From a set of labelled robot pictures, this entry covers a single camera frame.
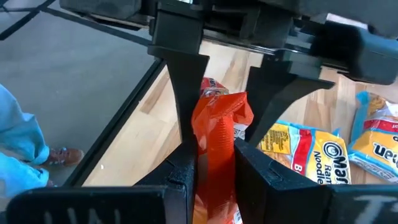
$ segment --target blue jeans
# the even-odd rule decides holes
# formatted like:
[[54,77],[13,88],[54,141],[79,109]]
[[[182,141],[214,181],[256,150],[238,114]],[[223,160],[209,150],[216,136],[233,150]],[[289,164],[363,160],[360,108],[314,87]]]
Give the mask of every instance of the blue jeans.
[[[23,113],[15,97],[1,84],[0,147],[22,156],[29,165],[42,164],[50,152],[35,116]],[[49,173],[29,165],[0,152],[0,197],[13,197],[47,185]]]

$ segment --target noodle package label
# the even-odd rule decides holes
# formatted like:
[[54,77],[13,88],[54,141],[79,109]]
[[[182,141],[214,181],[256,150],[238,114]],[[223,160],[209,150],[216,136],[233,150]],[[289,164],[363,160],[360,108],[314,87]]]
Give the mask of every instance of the noodle package label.
[[349,159],[366,171],[398,184],[398,104],[366,91],[351,133]]
[[345,142],[337,135],[278,121],[259,147],[271,158],[318,184],[351,183]]

